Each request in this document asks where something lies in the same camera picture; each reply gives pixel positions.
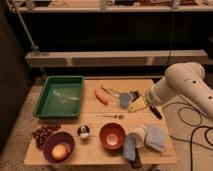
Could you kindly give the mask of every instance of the gray towel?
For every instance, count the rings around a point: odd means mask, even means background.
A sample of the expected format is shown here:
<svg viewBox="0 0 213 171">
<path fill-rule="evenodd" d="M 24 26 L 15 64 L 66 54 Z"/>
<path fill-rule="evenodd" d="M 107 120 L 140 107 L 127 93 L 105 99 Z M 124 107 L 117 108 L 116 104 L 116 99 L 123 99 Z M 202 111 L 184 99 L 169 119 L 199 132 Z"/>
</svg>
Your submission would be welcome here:
<svg viewBox="0 0 213 171">
<path fill-rule="evenodd" d="M 157 151 L 163 152 L 165 149 L 167 135 L 155 125 L 147 126 L 147 135 L 145 143 Z"/>
<path fill-rule="evenodd" d="M 135 160 L 136 140 L 131 135 L 126 135 L 123 146 L 123 158 L 134 161 Z"/>
</svg>

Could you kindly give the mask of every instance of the yellow object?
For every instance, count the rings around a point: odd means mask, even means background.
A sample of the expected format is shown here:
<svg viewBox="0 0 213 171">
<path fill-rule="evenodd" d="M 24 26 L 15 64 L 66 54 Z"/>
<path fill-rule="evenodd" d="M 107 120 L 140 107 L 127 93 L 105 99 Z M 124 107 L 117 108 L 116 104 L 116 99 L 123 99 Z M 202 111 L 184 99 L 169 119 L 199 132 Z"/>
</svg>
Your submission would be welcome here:
<svg viewBox="0 0 213 171">
<path fill-rule="evenodd" d="M 129 107 L 128 107 L 128 111 L 129 112 L 136 112 L 140 109 L 143 109 L 145 108 L 147 105 L 145 103 L 145 100 L 142 96 L 140 96 L 138 99 L 136 99 L 134 102 L 131 102 L 129 104 Z"/>
<path fill-rule="evenodd" d="M 68 155 L 68 150 L 66 145 L 58 144 L 52 150 L 52 157 L 57 160 L 61 161 L 64 160 Z"/>
</svg>

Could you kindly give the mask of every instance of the floor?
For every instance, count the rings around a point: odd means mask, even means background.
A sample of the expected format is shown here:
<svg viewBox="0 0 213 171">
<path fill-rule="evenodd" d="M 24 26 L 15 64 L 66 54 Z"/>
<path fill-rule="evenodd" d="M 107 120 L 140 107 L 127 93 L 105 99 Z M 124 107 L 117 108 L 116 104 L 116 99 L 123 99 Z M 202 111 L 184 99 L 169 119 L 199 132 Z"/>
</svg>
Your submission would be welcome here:
<svg viewBox="0 0 213 171">
<path fill-rule="evenodd" d="M 0 156 L 0 171 L 48 171 L 52 170 L 48 167 L 43 166 L 26 166 L 24 165 L 24 158 L 27 152 L 29 142 L 31 140 L 31 133 L 35 128 L 36 119 L 33 118 L 32 113 L 34 106 L 37 102 L 41 86 L 32 86 L 26 101 L 23 105 L 22 110 L 16 120 L 14 128 L 8 138 L 7 144 Z M 168 128 L 172 136 L 178 137 L 180 139 L 190 140 L 190 135 L 192 130 L 195 128 L 185 124 L 178 116 L 178 111 L 185 122 L 191 124 L 198 124 L 200 122 L 199 115 L 189 108 L 183 108 L 186 105 L 178 104 L 173 102 L 184 102 L 180 97 L 175 97 L 167 104 L 164 105 L 164 115 L 167 120 Z M 213 122 L 202 117 L 202 125 L 208 125 L 213 127 Z M 206 129 L 198 130 L 193 138 L 193 141 L 201 143 L 209 148 L 209 146 L 204 139 L 204 131 Z M 213 133 L 212 131 L 208 133 L 209 140 L 212 142 Z M 161 165 L 158 169 L 161 171 L 188 171 L 190 170 L 190 152 L 189 143 L 180 142 L 173 140 L 174 147 L 177 152 L 177 163 L 174 165 Z M 193 145 L 193 168 L 194 171 L 209 171 L 213 167 L 213 152 L 204 149 L 198 145 Z M 63 170 L 75 170 L 75 171 L 128 171 L 131 170 L 129 167 L 124 166 L 111 166 L 111 167 L 101 167 L 101 166 L 81 166 L 81 167 L 71 167 L 64 168 Z"/>
</svg>

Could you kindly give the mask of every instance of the table leg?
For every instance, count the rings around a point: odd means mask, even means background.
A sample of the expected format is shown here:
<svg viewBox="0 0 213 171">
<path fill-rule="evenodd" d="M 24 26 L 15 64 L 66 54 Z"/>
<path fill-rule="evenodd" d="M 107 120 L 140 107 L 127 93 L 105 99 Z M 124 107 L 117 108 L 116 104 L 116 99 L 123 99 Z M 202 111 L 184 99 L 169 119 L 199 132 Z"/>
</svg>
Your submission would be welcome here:
<svg viewBox="0 0 213 171">
<path fill-rule="evenodd" d="M 56 166 L 46 166 L 46 168 L 50 171 L 62 171 L 62 169 L 60 167 L 56 167 Z"/>
<path fill-rule="evenodd" d="M 160 171 L 159 169 L 157 169 L 157 167 L 158 164 L 152 164 L 147 171 Z"/>
</svg>

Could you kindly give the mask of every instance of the black cable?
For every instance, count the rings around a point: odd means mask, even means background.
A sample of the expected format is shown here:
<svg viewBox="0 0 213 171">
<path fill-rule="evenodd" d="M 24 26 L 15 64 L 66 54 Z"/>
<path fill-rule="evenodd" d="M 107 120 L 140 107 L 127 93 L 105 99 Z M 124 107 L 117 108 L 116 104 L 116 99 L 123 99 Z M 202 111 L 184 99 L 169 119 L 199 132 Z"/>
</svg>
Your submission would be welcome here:
<svg viewBox="0 0 213 171">
<path fill-rule="evenodd" d="M 181 111 L 184 110 L 184 109 L 190 109 L 190 110 L 195 111 L 196 114 L 200 117 L 200 122 L 198 122 L 198 124 L 191 124 L 191 123 L 189 123 L 189 122 L 186 122 L 186 121 L 182 118 L 182 116 L 181 116 Z M 182 121 L 183 123 L 185 123 L 186 125 L 189 125 L 189 126 L 193 126 L 193 127 L 200 126 L 200 125 L 202 124 L 202 122 L 203 122 L 201 114 L 198 113 L 197 110 L 195 110 L 194 108 L 191 108 L 191 107 L 188 107 L 188 106 L 187 106 L 187 107 L 181 107 L 181 108 L 178 110 L 178 116 L 179 116 L 179 118 L 181 119 L 181 121 Z"/>
<path fill-rule="evenodd" d="M 184 139 L 181 139 L 181 138 L 177 138 L 177 137 L 174 137 L 173 135 L 169 135 L 169 136 L 170 136 L 172 139 L 176 140 L 176 141 L 182 141 L 182 142 L 190 143 L 190 140 L 184 140 Z M 192 144 L 195 144 L 195 145 L 198 145 L 198 146 L 200 146 L 200 147 L 203 147 L 203 148 L 205 148 L 205 149 L 207 149 L 207 150 L 213 151 L 213 148 L 209 148 L 209 147 L 207 147 L 207 146 L 205 146 L 205 145 L 203 145 L 203 144 L 200 144 L 200 143 L 197 143 L 197 142 L 194 142 L 194 141 L 192 141 Z"/>
<path fill-rule="evenodd" d="M 191 171 L 193 171 L 193 154 L 192 154 L 193 136 L 194 136 L 195 132 L 196 132 L 198 129 L 200 129 L 200 128 L 207 128 L 207 130 L 205 131 L 205 135 L 206 135 L 206 132 L 207 132 L 207 133 L 209 132 L 209 130 L 213 130 L 213 127 L 209 127 L 209 126 L 199 126 L 199 127 L 195 128 L 195 129 L 192 131 L 191 138 L 190 138 L 190 163 L 191 163 L 191 165 L 190 165 L 190 170 L 191 170 Z"/>
<path fill-rule="evenodd" d="M 182 122 L 184 122 L 185 124 L 187 124 L 187 125 L 189 125 L 189 126 L 193 126 L 193 127 L 196 127 L 196 128 L 192 131 L 190 140 L 184 140 L 184 139 L 176 138 L 176 137 L 174 137 L 174 136 L 172 136 L 172 135 L 170 135 L 170 137 L 173 138 L 174 140 L 178 140 L 178 141 L 190 143 L 190 170 L 193 171 L 193 151 L 192 151 L 192 144 L 196 144 L 196 145 L 199 145 L 199 146 L 201 146 L 201 147 L 203 147 L 203 148 L 205 148 L 205 149 L 208 149 L 208 150 L 213 151 L 212 148 L 209 148 L 209 147 L 207 147 L 207 146 L 204 146 L 204 145 L 202 145 L 202 144 L 199 144 L 199 143 L 197 143 L 197 142 L 194 142 L 194 141 L 193 141 L 193 136 L 194 136 L 195 132 L 196 132 L 198 129 L 206 128 L 207 130 L 206 130 L 205 133 L 204 133 L 205 140 L 206 140 L 206 142 L 207 142 L 210 146 L 213 147 L 213 143 L 210 142 L 210 140 L 209 140 L 209 138 L 208 138 L 208 133 L 209 133 L 209 131 L 213 131 L 213 127 L 209 127 L 209 126 L 205 126 L 205 125 L 204 125 L 204 126 L 200 126 L 200 125 L 202 124 L 202 116 L 208 118 L 207 115 L 204 114 L 203 112 L 201 112 L 200 110 L 198 110 L 198 109 L 197 109 L 196 107 L 194 107 L 192 104 L 190 104 L 185 98 L 183 98 L 183 97 L 181 97 L 181 96 L 179 96 L 179 97 L 180 97 L 182 100 L 184 100 L 185 102 L 172 102 L 172 103 L 169 103 L 169 104 L 167 104 L 166 106 L 164 106 L 164 107 L 162 108 L 162 110 L 165 110 L 167 107 L 169 107 L 170 105 L 174 105 L 174 104 L 186 105 L 186 106 L 184 106 L 184 107 L 181 107 L 181 108 L 178 110 L 178 116 L 179 116 L 179 118 L 181 119 Z M 190 110 L 195 111 L 196 114 L 200 117 L 200 122 L 199 122 L 198 124 L 191 124 L 191 123 L 189 123 L 189 122 L 186 122 L 186 121 L 182 118 L 182 116 L 181 116 L 181 111 L 184 110 L 184 109 L 190 109 Z"/>
<path fill-rule="evenodd" d="M 172 54 L 172 45 L 173 45 L 173 41 L 174 41 L 174 25 L 175 25 L 175 20 L 174 20 L 174 12 L 173 12 L 173 8 L 171 7 L 171 32 L 170 32 L 170 45 L 169 45 L 169 57 L 167 59 L 166 65 L 169 65 L 169 61 L 171 58 L 171 54 Z"/>
</svg>

